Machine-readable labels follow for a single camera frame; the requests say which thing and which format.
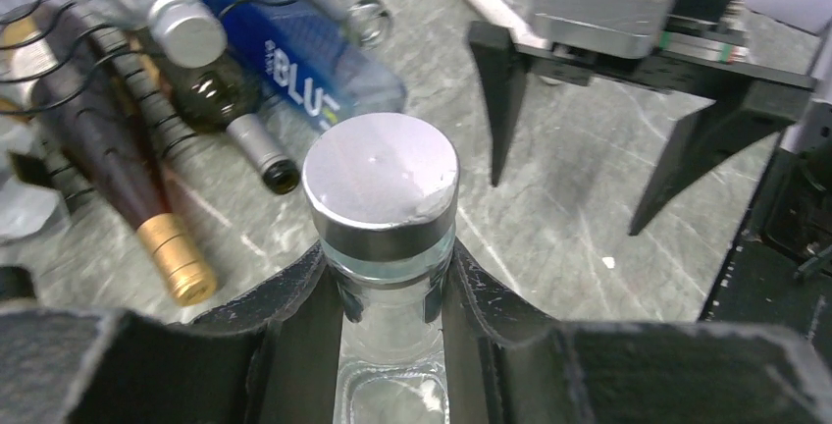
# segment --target bottle cap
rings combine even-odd
[[[291,159],[277,159],[263,170],[263,184],[277,195],[286,195],[300,183],[300,171]]]
[[[392,17],[379,0],[359,0],[347,13],[347,34],[358,46],[375,48],[390,35]]]
[[[456,151],[442,132],[406,115],[335,125],[309,149],[301,180],[321,240],[354,259],[418,255],[456,216]]]
[[[136,234],[176,303],[190,306],[214,294],[217,289],[214,271],[176,215],[156,215],[139,226]]]
[[[165,3],[160,6],[154,4],[158,12],[151,12],[150,34],[174,64],[183,68],[201,68],[223,54],[228,44],[225,30],[202,2],[158,2]]]

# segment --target coiled wire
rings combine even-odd
[[[70,10],[72,10],[72,9],[74,9],[78,6],[78,4],[76,4],[72,0],[23,0],[24,3],[20,4],[20,5],[17,5],[17,3],[20,3],[21,0],[0,0],[0,29],[2,29],[3,27],[5,27],[5,26],[7,26],[11,23],[17,22],[21,19],[24,19],[24,18],[30,16],[31,14],[33,14],[37,10],[38,7],[40,7],[43,3],[47,2],[47,1],[60,1],[60,2],[62,2],[62,5],[60,5],[57,8],[58,11],[57,11],[55,17],[52,18],[52,21],[50,22],[49,26],[47,26],[45,29],[41,30],[40,33],[38,33],[37,35],[29,37],[29,38],[27,38],[26,40],[24,40],[20,43],[15,43],[15,44],[10,44],[10,45],[0,45],[0,54],[10,52],[10,51],[13,51],[13,50],[16,50],[16,49],[24,48],[26,46],[30,46],[31,44],[36,43],[37,41],[44,39],[45,36],[47,36],[49,33],[53,32],[55,30],[55,28],[58,26],[59,21],[61,20],[61,17],[64,14],[68,13]],[[222,20],[228,12],[230,12],[236,6],[242,5],[242,4],[257,4],[257,5],[264,5],[264,6],[269,6],[269,7],[282,7],[282,6],[293,4],[295,2],[296,2],[295,0],[280,0],[280,1],[237,0],[236,2],[233,2],[231,5],[226,7],[224,10],[222,10],[217,15],[218,15],[218,18],[220,20]],[[21,6],[24,6],[24,9],[21,12],[15,14],[15,16],[13,16],[13,17],[9,16],[8,11],[13,10],[13,9],[20,9]],[[82,18],[85,18],[85,17],[88,16],[88,14],[83,14],[83,15],[80,15],[80,16]],[[67,65],[67,63],[71,59],[73,59],[75,51],[78,49],[78,47],[85,40],[87,40],[89,37],[94,37],[94,35],[97,35],[98,37],[102,37],[100,33],[105,32],[105,31],[109,32],[109,33],[115,33],[115,32],[118,32],[119,29],[116,26],[112,26],[112,25],[109,25],[109,24],[99,23],[98,25],[92,25],[88,29],[86,29],[85,31],[81,32],[76,37],[76,39],[73,41],[73,44],[70,47],[70,49],[67,50],[67,52],[64,53],[64,57],[59,62],[57,62],[52,68],[41,71],[41,72],[38,72],[37,74],[22,77],[22,78],[12,78],[9,75],[0,75],[0,86],[17,85],[17,84],[24,83],[24,82],[27,82],[27,81],[38,80],[38,79],[41,79],[43,77],[49,76],[52,73],[55,73],[61,67]],[[109,48],[106,49],[104,57],[101,58],[100,60],[98,60],[92,66],[90,72],[87,73],[87,75],[86,75],[85,79],[83,80],[83,82],[81,83],[81,85],[77,89],[75,89],[73,92],[70,92],[68,95],[64,96],[63,98],[59,99],[58,101],[51,102],[48,105],[40,105],[40,106],[33,106],[33,107],[28,107],[28,108],[21,108],[19,110],[14,110],[14,111],[0,110],[0,116],[34,117],[37,114],[42,113],[42,112],[61,111],[61,107],[64,104],[66,104],[67,102],[72,101],[74,98],[78,97],[85,90],[87,90],[89,88],[89,86],[94,82],[94,80],[97,76],[97,73],[100,72],[101,68],[103,68],[107,63],[109,63],[111,61],[114,61],[114,60],[117,60],[118,58],[126,57],[126,56],[129,56],[129,55],[141,55],[141,54],[147,55],[147,56],[156,56],[152,53],[145,53],[145,52],[142,52],[142,51],[137,51],[137,50],[134,50],[134,49],[130,49],[130,47],[127,44],[120,44],[120,45],[117,45],[117,46],[109,47]],[[143,77],[143,73],[144,73],[143,69],[139,66],[135,70],[123,73],[123,76],[124,76],[125,80],[130,80],[133,77],[139,77],[139,76]],[[153,90],[150,90],[146,93],[143,93],[140,96],[137,96],[136,100],[139,103],[141,103],[141,102],[143,102],[143,101],[147,100],[148,98],[153,97],[155,95],[161,96],[161,92],[158,88],[154,88]],[[272,98],[273,96],[274,95],[268,96],[268,97],[264,98],[264,100],[268,100],[269,98]],[[184,126],[184,123],[181,121],[179,116],[176,113],[171,113],[170,115],[162,117],[159,120],[157,120],[156,122],[154,122],[153,124],[151,124],[149,126],[149,128],[152,132],[157,132],[157,131],[161,130],[163,127],[165,127],[165,125],[168,122],[171,122],[171,121],[174,121],[174,120],[179,121],[179,123]],[[170,155],[171,151],[177,145],[179,145],[182,142],[185,142],[189,139],[195,138],[197,136],[198,136],[197,133],[189,132],[187,134],[176,137],[175,139],[170,141],[165,146],[165,148],[161,151],[161,153],[160,153],[161,158],[165,159],[166,157],[168,157]],[[53,170],[50,173],[50,176],[53,177],[53,178],[56,178],[58,176],[61,176],[62,174],[69,173],[70,170],[73,169],[73,168],[74,168],[74,166],[71,163],[70,164],[65,164],[62,167],[59,167],[59,168]],[[82,197],[83,195],[86,195],[86,194],[91,193],[91,192],[93,192],[93,189],[91,187],[85,187],[85,188],[82,188],[82,189],[79,189],[79,190],[72,191],[72,192],[70,192],[69,194],[66,195],[67,202],[70,203],[72,201],[75,201],[75,200],[79,199],[80,197]]]

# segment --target black metal frame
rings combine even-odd
[[[667,30],[736,43],[719,18],[730,0],[677,0]],[[703,21],[712,22],[703,26]],[[492,134],[492,185],[499,183],[529,73],[588,85],[593,76],[714,100],[677,122],[630,225],[637,235],[674,196],[725,159],[797,122],[815,87],[809,76],[754,64],[720,63],[656,47],[622,59],[565,48],[559,55],[513,42],[508,28],[474,22],[468,44],[477,64]]]
[[[832,242],[832,226],[825,216],[832,197],[819,182],[826,174],[810,164],[830,149],[827,143],[800,156],[775,149],[714,280],[701,321],[786,326],[832,363],[832,273],[824,255]],[[824,159],[822,170],[828,174],[832,165]],[[806,249],[813,244],[814,251]]]

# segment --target gray table surface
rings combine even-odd
[[[409,88],[406,112],[445,132],[459,152],[458,235],[482,265],[558,318],[694,320],[773,138],[727,161],[629,238],[630,216],[673,122],[706,102],[604,80],[551,87],[530,79],[503,182],[493,188],[485,109],[463,41],[478,17],[462,0],[384,1],[395,30],[378,54]],[[505,1],[523,12],[526,0]],[[761,64],[805,69],[812,38],[763,18],[750,27]],[[149,119],[170,111],[158,101],[147,110]],[[302,161],[315,134],[287,108],[269,115],[270,128]],[[173,125],[160,136],[181,132]],[[24,254],[43,303],[187,321],[279,272],[315,241],[302,192],[271,195],[222,138],[182,144],[166,175],[219,274],[217,294],[175,306],[127,225],[91,195],[60,240]]]

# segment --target blue bottle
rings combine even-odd
[[[356,115],[401,112],[401,79],[348,43],[338,24],[297,0],[203,0],[226,28],[229,44],[279,96],[323,132]]]

